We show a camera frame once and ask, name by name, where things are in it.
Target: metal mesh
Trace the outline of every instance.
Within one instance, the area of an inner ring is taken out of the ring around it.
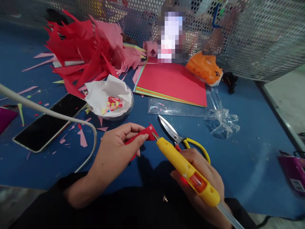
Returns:
[[[305,63],[304,0],[0,0],[0,18],[42,27],[46,9],[65,9],[80,20],[90,14],[119,22],[142,46],[157,40],[162,6],[186,8],[187,56],[201,50],[216,55],[224,71],[271,81]],[[212,26],[215,13],[220,28]]]

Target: phone screen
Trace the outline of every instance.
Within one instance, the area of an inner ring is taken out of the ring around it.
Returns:
[[[67,94],[54,104],[50,110],[74,117],[84,106],[86,101],[72,94]],[[43,114],[20,132],[14,141],[34,152],[40,151],[46,144],[66,126],[69,121]]]

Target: blue table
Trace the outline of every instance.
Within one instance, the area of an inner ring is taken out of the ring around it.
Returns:
[[[1,83],[15,92],[31,86],[39,86],[38,89],[42,92],[31,98],[36,103],[42,101],[43,104],[50,103],[51,106],[62,98],[66,94],[65,87],[63,84],[52,83],[61,78],[51,72],[49,65],[21,72],[46,60],[46,58],[33,59],[33,56],[46,50],[43,44],[48,39],[47,34],[42,30],[4,23],[0,23],[0,29],[0,50],[3,55],[0,63]],[[132,72],[126,76],[125,82],[133,87],[131,78]],[[36,90],[23,96],[26,97],[34,92]],[[212,165],[222,176],[226,197],[237,198],[248,212],[289,218],[304,213],[305,200],[298,197],[289,187],[277,160],[279,150],[291,153],[294,147],[255,83],[240,78],[233,95],[229,95],[227,87],[221,83],[219,94],[223,106],[240,118],[238,122],[240,131],[229,139],[214,138],[203,118],[200,117],[166,116],[165,118],[174,126],[178,134],[195,139],[206,148]],[[143,126],[148,126],[150,122],[159,135],[168,139],[158,123],[157,116],[147,114],[147,97],[142,98],[135,94],[134,101],[128,121]],[[11,100],[0,101],[0,105],[7,103],[16,104]],[[30,124],[34,121],[36,113],[38,112],[24,106],[25,123]],[[86,115],[83,111],[78,115],[79,119],[89,117],[92,118],[91,122],[99,127],[99,121],[94,114]],[[123,123],[124,120],[104,121],[103,126],[113,129]],[[0,185],[48,189],[60,177],[74,172],[91,152],[93,132],[88,126],[83,126],[88,143],[88,147],[83,148],[79,144],[77,128],[71,131],[68,129],[43,152],[32,153],[26,160],[29,151],[12,141],[12,138],[22,130],[21,119],[18,116],[0,136]],[[66,133],[68,133],[65,137],[66,143],[70,143],[70,148],[59,143]],[[104,132],[98,131],[98,139],[103,134]],[[148,158],[153,168],[166,160],[155,142],[146,142],[145,148],[142,155]],[[89,170],[91,165],[92,161],[83,170]],[[133,161],[108,187],[106,193],[124,186],[140,185],[137,163]]]

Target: black cord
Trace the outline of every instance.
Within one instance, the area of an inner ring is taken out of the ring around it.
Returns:
[[[293,222],[298,222],[298,221],[305,220],[305,215],[300,215],[296,219],[289,219],[289,218],[284,218],[284,217],[266,216],[265,219],[260,224],[257,225],[257,228],[261,228],[261,227],[265,226],[270,218],[281,218],[281,219],[285,219],[285,220],[289,220],[289,221],[293,221]]]

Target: person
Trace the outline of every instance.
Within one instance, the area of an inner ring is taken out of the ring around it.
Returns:
[[[102,195],[135,153],[138,161],[142,160],[138,165],[143,162],[148,167],[147,160],[142,159],[145,157],[140,157],[147,134],[124,145],[142,130],[143,126],[128,123],[105,132],[90,170],[61,178],[38,196],[10,228],[232,228],[222,213],[209,207],[174,167],[168,167],[168,161],[160,163],[161,170],[156,168],[143,187],[125,187]],[[220,175],[196,149],[180,153],[219,192],[221,203],[244,228],[256,228],[237,200],[224,198]],[[164,173],[165,167],[170,172]]]

